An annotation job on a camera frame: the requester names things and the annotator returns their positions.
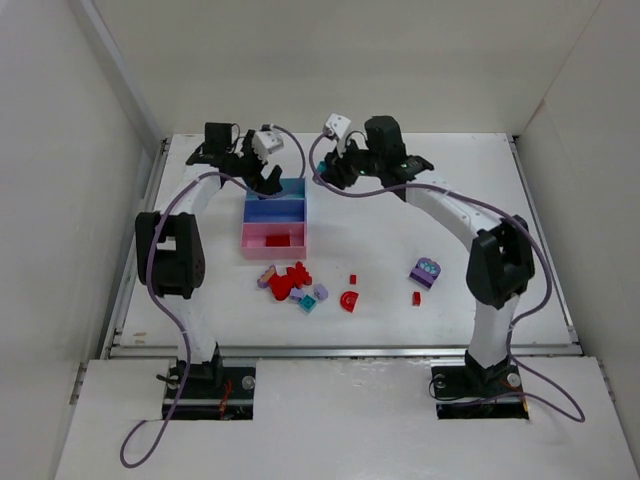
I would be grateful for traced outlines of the purple lotus lego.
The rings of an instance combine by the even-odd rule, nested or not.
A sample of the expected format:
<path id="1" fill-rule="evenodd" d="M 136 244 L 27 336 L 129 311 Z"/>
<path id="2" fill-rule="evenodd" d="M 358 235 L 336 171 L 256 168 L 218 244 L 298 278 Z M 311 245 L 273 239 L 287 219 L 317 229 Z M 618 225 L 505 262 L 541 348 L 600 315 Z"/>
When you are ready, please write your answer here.
<path id="1" fill-rule="evenodd" d="M 436 261 L 428 257 L 421 257 L 411 269 L 409 278 L 430 290 L 440 274 L 441 266 Z"/>

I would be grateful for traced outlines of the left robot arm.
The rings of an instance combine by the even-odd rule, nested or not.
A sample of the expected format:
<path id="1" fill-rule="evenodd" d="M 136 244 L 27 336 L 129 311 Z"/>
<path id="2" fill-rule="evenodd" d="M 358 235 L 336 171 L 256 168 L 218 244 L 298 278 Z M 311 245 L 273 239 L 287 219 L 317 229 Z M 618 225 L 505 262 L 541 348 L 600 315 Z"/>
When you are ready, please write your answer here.
<path id="1" fill-rule="evenodd" d="M 174 390 L 189 380 L 216 381 L 217 343 L 206 331 L 195 294 L 204 283 L 206 260 L 198 217 L 227 183 L 261 198 L 283 191 L 282 169 L 263 174 L 269 156 L 284 147 L 272 125 L 232 138 L 233 126 L 208 122 L 204 140 L 189 155 L 168 202 L 135 219 L 137 271 L 156 307 L 174 324 L 181 349 L 174 370 L 161 378 Z"/>

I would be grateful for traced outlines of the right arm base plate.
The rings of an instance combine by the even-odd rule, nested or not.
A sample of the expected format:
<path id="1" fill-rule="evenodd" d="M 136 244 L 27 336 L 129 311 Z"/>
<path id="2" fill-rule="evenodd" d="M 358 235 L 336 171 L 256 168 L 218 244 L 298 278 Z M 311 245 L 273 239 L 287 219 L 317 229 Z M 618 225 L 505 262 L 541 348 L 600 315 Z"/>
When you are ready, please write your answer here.
<path id="1" fill-rule="evenodd" d="M 473 380 L 466 366 L 433 366 L 429 393 L 439 420 L 529 419 L 522 380 L 513 365 L 484 384 Z"/>

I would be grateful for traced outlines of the red slope lego brick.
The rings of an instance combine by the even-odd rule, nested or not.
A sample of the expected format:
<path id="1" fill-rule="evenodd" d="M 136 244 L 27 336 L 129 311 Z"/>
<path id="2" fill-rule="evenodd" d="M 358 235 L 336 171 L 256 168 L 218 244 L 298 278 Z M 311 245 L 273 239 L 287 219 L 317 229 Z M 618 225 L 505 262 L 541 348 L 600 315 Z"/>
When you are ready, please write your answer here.
<path id="1" fill-rule="evenodd" d="M 267 248 L 288 248 L 291 246 L 290 234 L 275 234 L 265 237 L 265 246 Z"/>

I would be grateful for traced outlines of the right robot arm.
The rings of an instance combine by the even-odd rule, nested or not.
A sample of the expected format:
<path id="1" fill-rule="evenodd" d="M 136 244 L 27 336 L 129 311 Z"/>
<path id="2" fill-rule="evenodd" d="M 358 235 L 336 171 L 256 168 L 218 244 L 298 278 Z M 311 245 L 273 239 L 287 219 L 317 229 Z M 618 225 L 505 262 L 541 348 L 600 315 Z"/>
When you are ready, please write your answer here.
<path id="1" fill-rule="evenodd" d="M 476 301 L 474 329 L 463 366 L 433 368 L 434 392 L 439 400 L 505 393 L 507 376 L 516 371 L 508 356 L 508 335 L 535 272 L 526 221 L 456 192 L 432 163 L 408 153 L 393 117 L 374 116 L 365 131 L 365 145 L 359 147 L 351 137 L 350 119 L 330 115 L 322 135 L 335 148 L 315 167 L 315 181 L 343 191 L 362 176 L 375 177 L 461 242 L 469 254 L 465 281 Z"/>

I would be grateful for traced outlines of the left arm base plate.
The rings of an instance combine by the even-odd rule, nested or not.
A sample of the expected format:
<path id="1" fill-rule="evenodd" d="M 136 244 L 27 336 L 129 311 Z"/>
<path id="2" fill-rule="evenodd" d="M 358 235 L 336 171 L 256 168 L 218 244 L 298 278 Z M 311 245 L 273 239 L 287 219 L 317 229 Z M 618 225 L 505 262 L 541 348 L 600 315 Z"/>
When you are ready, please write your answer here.
<path id="1" fill-rule="evenodd" d="M 156 378 L 165 384 L 162 418 L 171 420 L 245 421 L 254 414 L 254 367 L 224 367 L 196 364 L 190 367 L 177 405 L 170 410 L 178 393 L 185 363 L 171 367 L 166 376 Z"/>

